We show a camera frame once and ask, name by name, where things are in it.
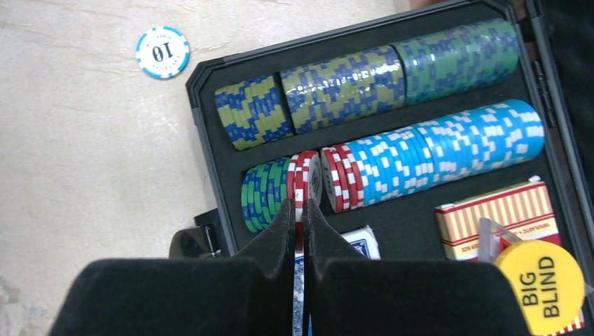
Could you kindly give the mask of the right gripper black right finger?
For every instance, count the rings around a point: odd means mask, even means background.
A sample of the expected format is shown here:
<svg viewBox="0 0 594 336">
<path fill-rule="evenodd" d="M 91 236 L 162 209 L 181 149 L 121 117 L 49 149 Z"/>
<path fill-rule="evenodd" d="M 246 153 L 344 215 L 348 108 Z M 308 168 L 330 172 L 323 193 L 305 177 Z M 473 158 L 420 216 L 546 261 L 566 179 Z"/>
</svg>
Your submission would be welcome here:
<svg viewBox="0 0 594 336">
<path fill-rule="evenodd" d="M 528 335 L 492 264 L 374 260 L 304 204 L 305 335 Z"/>
</svg>

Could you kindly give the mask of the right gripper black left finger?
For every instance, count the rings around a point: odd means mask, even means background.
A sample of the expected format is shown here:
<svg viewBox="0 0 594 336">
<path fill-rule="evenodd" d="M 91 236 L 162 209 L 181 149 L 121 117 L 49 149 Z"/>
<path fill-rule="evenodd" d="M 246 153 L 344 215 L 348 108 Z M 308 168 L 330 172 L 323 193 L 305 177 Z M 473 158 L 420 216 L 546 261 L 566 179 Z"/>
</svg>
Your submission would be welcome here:
<svg viewBox="0 0 594 336">
<path fill-rule="evenodd" d="M 74 280 L 51 335 L 290 335 L 293 201 L 229 258 L 103 259 Z"/>
</svg>

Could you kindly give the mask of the blue card deck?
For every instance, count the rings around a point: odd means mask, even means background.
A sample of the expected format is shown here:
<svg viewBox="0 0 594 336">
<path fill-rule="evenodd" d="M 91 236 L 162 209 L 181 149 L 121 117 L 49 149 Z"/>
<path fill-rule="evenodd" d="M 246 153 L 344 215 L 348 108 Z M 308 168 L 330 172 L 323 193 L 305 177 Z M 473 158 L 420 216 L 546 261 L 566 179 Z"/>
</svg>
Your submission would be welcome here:
<svg viewBox="0 0 594 336">
<path fill-rule="evenodd" d="M 369 225 L 343 233 L 341 236 L 360 254 L 369 259 L 381 259 L 378 241 Z"/>
</svg>

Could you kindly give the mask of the red triangle dealer token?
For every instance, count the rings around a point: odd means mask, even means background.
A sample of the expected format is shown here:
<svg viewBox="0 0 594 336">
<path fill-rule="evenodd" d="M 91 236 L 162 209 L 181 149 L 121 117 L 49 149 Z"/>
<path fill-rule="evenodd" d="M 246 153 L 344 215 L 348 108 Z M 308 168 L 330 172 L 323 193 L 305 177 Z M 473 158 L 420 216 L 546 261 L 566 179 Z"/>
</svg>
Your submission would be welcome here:
<svg viewBox="0 0 594 336">
<path fill-rule="evenodd" d="M 478 261 L 494 263 L 497 256 L 507 247 L 522 239 L 493 219 L 479 218 Z"/>
</svg>

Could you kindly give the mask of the yellow big blind button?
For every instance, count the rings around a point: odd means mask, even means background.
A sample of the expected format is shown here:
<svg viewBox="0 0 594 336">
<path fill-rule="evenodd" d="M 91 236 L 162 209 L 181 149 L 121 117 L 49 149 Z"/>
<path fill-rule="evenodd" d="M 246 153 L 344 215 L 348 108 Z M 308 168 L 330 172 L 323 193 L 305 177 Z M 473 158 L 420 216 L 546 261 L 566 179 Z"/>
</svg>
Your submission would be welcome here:
<svg viewBox="0 0 594 336">
<path fill-rule="evenodd" d="M 515 293 L 532 335 L 552 335 L 570 327 L 586 296 L 583 272 L 563 247 L 527 240 L 504 249 L 495 265 Z"/>
</svg>

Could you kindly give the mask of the white teal chip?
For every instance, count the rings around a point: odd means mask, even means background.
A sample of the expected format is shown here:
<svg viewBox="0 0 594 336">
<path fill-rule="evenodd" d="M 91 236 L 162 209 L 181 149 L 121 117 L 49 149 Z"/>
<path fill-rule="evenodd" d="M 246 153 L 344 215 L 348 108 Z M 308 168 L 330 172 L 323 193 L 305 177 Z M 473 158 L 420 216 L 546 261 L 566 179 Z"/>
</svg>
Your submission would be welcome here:
<svg viewBox="0 0 594 336">
<path fill-rule="evenodd" d="M 157 26 L 141 35 L 135 56 L 145 74 L 168 79 L 177 76 L 186 68 L 190 58 L 190 46 L 178 29 Z"/>
</svg>

